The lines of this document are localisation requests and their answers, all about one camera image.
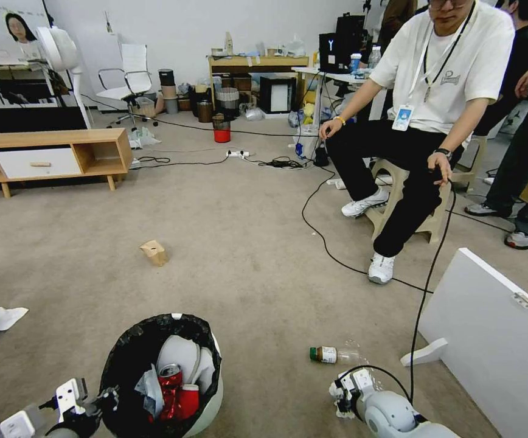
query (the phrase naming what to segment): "white fan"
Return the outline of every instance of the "white fan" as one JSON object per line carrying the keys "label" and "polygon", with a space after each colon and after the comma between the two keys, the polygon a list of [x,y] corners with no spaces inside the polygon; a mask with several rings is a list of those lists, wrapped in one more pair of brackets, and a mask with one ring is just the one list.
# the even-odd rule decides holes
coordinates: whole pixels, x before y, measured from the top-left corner
{"label": "white fan", "polygon": [[37,27],[37,38],[39,39],[43,52],[49,63],[49,67],[57,72],[69,70],[71,82],[74,85],[74,97],[77,106],[80,107],[83,120],[88,129],[92,126],[89,123],[86,107],[83,106],[82,95],[80,94],[80,82],[82,80],[82,67],[80,66],[77,47],[68,33],[57,27]]}

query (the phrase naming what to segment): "eyeglasses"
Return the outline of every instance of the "eyeglasses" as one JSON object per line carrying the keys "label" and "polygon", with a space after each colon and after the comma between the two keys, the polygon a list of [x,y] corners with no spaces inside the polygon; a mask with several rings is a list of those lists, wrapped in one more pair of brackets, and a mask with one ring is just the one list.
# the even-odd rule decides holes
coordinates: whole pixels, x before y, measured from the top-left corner
{"label": "eyeglasses", "polygon": [[450,1],[453,5],[453,8],[459,9],[462,8],[465,4],[469,2],[469,0],[430,0],[430,6],[432,9],[442,9],[442,7],[446,4],[447,1]]}

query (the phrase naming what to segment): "white drawer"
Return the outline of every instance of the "white drawer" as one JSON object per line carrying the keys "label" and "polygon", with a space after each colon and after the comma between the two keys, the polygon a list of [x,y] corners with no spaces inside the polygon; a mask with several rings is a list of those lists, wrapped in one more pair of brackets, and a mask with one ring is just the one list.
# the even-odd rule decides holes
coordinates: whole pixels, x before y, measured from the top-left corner
{"label": "white drawer", "polygon": [[0,151],[0,165],[8,178],[47,178],[81,175],[71,147]]}

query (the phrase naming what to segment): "red bucket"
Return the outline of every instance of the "red bucket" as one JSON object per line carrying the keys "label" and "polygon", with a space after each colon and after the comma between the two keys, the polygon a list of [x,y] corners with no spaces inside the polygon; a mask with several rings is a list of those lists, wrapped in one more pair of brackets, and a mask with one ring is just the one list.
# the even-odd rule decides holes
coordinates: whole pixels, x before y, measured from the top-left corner
{"label": "red bucket", "polygon": [[216,114],[213,117],[214,140],[216,143],[227,143],[232,139],[232,131],[229,120],[223,114]]}

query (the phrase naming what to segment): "office chair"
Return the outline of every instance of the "office chair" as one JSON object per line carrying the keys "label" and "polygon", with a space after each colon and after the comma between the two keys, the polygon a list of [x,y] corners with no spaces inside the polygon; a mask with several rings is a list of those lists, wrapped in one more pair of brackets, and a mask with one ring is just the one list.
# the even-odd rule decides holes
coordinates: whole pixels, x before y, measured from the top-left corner
{"label": "office chair", "polygon": [[[148,92],[152,86],[152,80],[147,68],[147,47],[143,44],[121,44],[122,50],[122,68],[101,69],[98,71],[98,78],[104,87],[104,91],[96,93],[98,97],[105,97],[106,99],[123,100],[128,105],[128,115],[118,118],[112,124],[120,125],[120,122],[130,118],[132,120],[132,131],[136,131],[135,118],[138,117],[146,122],[148,119],[138,114],[133,114],[134,106],[140,108],[136,102],[136,98]],[[126,86],[108,89],[102,80],[102,72],[121,71],[124,73],[124,82]]]}

